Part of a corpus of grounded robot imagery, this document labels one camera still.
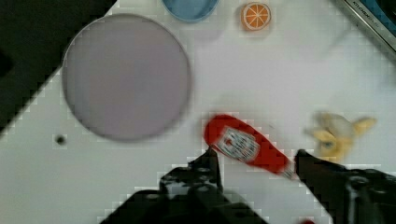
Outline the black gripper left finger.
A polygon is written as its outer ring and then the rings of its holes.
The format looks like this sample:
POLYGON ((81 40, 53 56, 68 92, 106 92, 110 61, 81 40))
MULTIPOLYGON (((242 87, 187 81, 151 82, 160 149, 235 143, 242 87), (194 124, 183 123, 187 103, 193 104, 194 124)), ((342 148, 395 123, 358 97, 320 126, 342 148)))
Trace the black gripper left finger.
POLYGON ((100 224, 268 224, 245 203, 225 197, 217 153, 208 149, 134 193, 100 224))

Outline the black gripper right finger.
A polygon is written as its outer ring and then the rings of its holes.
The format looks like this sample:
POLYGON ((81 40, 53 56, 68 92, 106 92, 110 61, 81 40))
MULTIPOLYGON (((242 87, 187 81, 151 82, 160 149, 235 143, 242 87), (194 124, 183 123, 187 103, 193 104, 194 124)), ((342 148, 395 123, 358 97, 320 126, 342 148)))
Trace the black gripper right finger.
POLYGON ((348 169, 300 149, 294 157, 300 180, 333 224, 396 224, 395 177, 376 169, 348 169))

